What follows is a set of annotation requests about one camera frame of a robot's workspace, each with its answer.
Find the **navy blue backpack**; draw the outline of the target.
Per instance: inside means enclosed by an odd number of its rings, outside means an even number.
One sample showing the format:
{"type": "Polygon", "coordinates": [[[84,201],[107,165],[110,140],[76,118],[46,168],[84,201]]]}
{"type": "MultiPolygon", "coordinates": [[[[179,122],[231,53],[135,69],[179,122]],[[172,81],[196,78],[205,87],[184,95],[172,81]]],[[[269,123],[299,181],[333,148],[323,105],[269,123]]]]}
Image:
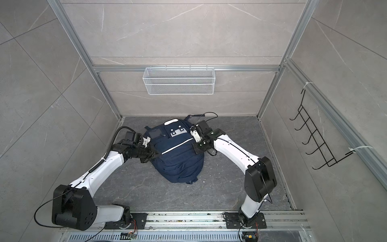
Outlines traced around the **navy blue backpack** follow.
{"type": "Polygon", "coordinates": [[[145,127],[144,136],[150,138],[150,143],[160,153],[151,163],[171,183],[195,183],[204,166],[204,154],[196,154],[193,148],[196,141],[190,133],[191,117],[145,127]]]}

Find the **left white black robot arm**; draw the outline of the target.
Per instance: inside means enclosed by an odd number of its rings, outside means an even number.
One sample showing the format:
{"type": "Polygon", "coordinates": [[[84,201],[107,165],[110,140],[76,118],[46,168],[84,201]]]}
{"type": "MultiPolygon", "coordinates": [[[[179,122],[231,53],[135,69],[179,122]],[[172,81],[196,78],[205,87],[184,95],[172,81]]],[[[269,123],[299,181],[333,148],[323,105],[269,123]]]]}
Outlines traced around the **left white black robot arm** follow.
{"type": "Polygon", "coordinates": [[[133,130],[118,143],[111,142],[104,156],[69,185],[58,186],[53,193],[51,221],[55,225],[85,231],[96,224],[126,229],[133,223],[125,205],[96,205],[93,197],[109,176],[127,160],[148,162],[159,156],[151,138],[133,130]]]}

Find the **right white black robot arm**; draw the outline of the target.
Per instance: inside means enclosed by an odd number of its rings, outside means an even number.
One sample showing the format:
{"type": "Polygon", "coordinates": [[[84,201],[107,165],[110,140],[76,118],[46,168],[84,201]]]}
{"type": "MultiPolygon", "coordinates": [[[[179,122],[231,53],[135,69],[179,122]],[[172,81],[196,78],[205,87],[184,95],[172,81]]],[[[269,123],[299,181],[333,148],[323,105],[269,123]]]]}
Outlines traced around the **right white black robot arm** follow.
{"type": "Polygon", "coordinates": [[[268,157],[258,157],[235,143],[223,130],[211,129],[206,121],[190,128],[197,154],[213,149],[230,159],[244,174],[246,198],[238,210],[243,227],[252,227],[259,222],[259,212],[265,201],[272,202],[270,193],[277,186],[273,165],[268,157]]]}

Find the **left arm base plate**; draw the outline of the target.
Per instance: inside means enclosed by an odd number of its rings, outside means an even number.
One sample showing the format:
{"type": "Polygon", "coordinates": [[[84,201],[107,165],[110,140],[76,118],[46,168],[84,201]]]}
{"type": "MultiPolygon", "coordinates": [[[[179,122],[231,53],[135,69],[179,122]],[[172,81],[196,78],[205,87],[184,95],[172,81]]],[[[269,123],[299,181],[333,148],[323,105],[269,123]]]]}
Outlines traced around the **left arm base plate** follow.
{"type": "Polygon", "coordinates": [[[128,221],[106,222],[105,229],[144,229],[147,217],[147,213],[131,213],[128,221]]]}

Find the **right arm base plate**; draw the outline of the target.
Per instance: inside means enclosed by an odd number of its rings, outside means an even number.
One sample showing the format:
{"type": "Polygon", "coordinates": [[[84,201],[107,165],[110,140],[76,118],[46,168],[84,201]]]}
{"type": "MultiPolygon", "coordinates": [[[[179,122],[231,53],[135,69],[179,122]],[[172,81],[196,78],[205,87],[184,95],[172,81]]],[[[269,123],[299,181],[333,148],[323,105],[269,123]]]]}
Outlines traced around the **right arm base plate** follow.
{"type": "Polygon", "coordinates": [[[255,228],[266,229],[266,219],[263,213],[256,213],[252,218],[247,218],[242,212],[224,212],[223,219],[228,229],[255,228]]]}

